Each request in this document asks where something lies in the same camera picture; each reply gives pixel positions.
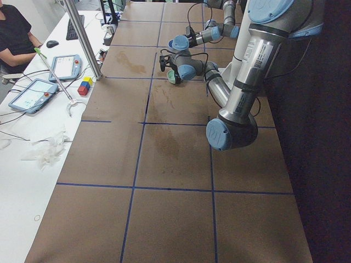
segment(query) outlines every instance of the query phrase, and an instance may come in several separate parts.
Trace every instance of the person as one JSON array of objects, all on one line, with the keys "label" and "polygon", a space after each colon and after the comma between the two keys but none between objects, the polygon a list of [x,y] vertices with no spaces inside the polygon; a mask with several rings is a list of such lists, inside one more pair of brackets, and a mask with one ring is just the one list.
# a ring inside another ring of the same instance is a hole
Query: person
[{"label": "person", "polygon": [[8,73],[21,73],[42,43],[31,33],[31,24],[13,5],[0,0],[0,64]]}]

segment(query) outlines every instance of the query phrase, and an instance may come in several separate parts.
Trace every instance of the metal pole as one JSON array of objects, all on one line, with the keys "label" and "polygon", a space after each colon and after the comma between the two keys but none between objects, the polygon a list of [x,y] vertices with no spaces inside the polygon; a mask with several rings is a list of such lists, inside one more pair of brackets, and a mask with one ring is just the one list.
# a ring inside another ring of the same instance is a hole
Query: metal pole
[{"label": "metal pole", "polygon": [[88,62],[89,62],[90,66],[94,72],[96,79],[99,80],[99,79],[101,79],[103,74],[101,73],[100,67],[99,67],[97,60],[95,58],[92,46],[90,45],[87,33],[84,29],[84,26],[82,25],[82,23],[79,19],[79,13],[76,9],[76,6],[72,0],[63,0],[63,1],[65,4],[68,16],[70,17],[71,22],[73,24],[73,27],[75,28],[75,30],[77,32],[78,39],[81,42],[81,46],[82,46],[84,53],[88,59]]}]

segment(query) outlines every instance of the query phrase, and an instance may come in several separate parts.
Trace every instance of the black shirt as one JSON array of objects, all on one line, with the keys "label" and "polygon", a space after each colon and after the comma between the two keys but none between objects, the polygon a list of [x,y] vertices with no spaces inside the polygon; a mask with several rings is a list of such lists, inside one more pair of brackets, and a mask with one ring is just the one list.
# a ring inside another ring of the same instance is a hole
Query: black shirt
[{"label": "black shirt", "polygon": [[[34,53],[34,45],[29,40],[28,33],[31,24],[13,5],[4,4],[0,10],[5,15],[5,20],[0,20],[0,52],[9,49],[13,55]],[[9,73],[22,72],[29,63],[11,67],[0,59]]]}]

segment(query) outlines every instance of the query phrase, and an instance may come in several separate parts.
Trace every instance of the black wall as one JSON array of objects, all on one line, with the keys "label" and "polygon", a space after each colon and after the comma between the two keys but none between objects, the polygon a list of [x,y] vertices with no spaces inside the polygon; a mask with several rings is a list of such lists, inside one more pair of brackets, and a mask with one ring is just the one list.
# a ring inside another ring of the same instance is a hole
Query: black wall
[{"label": "black wall", "polygon": [[265,82],[314,263],[351,262],[350,17],[350,1],[326,1],[299,68]]}]

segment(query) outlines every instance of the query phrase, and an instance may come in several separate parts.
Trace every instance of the white table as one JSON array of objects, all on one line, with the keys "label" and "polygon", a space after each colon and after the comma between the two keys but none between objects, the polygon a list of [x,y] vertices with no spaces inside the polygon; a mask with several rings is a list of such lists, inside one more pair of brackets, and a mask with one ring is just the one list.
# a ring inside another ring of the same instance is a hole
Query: white table
[{"label": "white table", "polygon": [[[100,27],[97,18],[101,14],[97,11],[79,11],[85,16],[84,27],[94,53],[98,53],[100,48],[107,50],[103,45],[105,32]],[[41,51],[47,56],[51,64],[54,56],[78,54],[82,58],[82,71],[88,66],[88,61],[81,48],[79,40],[66,41],[66,30],[69,17],[67,13],[60,20],[56,28],[47,40],[56,40],[59,45],[48,49],[44,44]],[[45,64],[36,55],[25,71],[29,74],[38,70],[45,70]],[[91,69],[87,69],[83,75],[93,77]],[[30,75],[32,79],[48,79],[48,73]],[[82,79],[75,81],[68,91],[74,99],[79,99],[85,104],[89,100],[92,92],[90,89],[87,96],[80,96],[77,89]],[[29,79],[23,78],[18,81],[18,85],[27,86]],[[17,96],[17,93],[9,93],[0,105],[0,115],[15,112],[8,107],[8,103]],[[38,140],[55,138],[60,141],[67,136],[72,141],[82,113],[84,104],[77,104],[71,108],[72,117],[66,112],[69,103],[67,96],[59,92],[53,99],[35,115],[24,115],[8,124],[0,125],[0,131],[20,136],[31,141],[24,141],[13,136],[0,133],[0,144],[9,142],[10,145],[0,150],[0,262],[21,263],[25,261],[36,232],[39,228],[41,218],[44,215],[47,204],[50,200],[57,178],[63,167],[68,154],[71,142],[65,142],[50,149],[58,150],[60,146],[64,149],[58,153],[57,160],[50,159],[44,167],[42,160],[23,161],[25,155],[35,156],[41,152],[42,156],[50,156],[47,141],[33,144]],[[0,116],[2,123],[17,118],[21,113],[14,113]]]}]

